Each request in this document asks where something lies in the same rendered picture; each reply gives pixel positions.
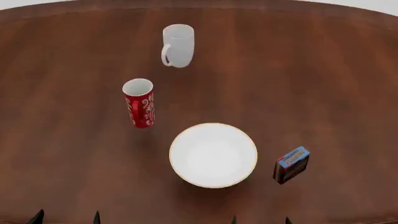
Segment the chocolate pudding box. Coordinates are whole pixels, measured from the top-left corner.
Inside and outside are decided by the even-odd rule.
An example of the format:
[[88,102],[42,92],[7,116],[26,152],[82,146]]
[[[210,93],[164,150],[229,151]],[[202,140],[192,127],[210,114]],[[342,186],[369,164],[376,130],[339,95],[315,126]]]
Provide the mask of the chocolate pudding box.
[[309,158],[310,153],[303,146],[290,151],[275,162],[273,179],[284,184],[306,169]]

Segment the white bowl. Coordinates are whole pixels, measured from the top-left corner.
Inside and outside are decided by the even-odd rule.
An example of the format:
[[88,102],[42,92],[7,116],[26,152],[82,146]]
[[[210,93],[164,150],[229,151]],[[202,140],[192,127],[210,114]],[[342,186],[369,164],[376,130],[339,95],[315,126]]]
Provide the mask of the white bowl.
[[169,161],[189,184],[208,189],[227,188],[251,175],[257,147],[242,130],[222,123],[197,124],[172,141]]

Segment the white ceramic mug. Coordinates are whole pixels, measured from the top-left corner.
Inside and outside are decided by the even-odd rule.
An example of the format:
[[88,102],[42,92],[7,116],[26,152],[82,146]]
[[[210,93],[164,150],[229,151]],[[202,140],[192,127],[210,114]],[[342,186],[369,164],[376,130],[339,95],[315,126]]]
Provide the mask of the white ceramic mug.
[[187,67],[193,58],[195,33],[191,26],[172,24],[162,31],[161,60],[166,67]]

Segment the red patterned mug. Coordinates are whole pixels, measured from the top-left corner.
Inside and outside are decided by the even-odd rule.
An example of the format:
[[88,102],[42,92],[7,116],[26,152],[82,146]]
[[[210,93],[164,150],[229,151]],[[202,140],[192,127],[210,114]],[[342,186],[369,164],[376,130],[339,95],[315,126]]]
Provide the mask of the red patterned mug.
[[135,78],[123,85],[127,111],[136,128],[149,128],[155,121],[153,88],[153,83],[144,78]]

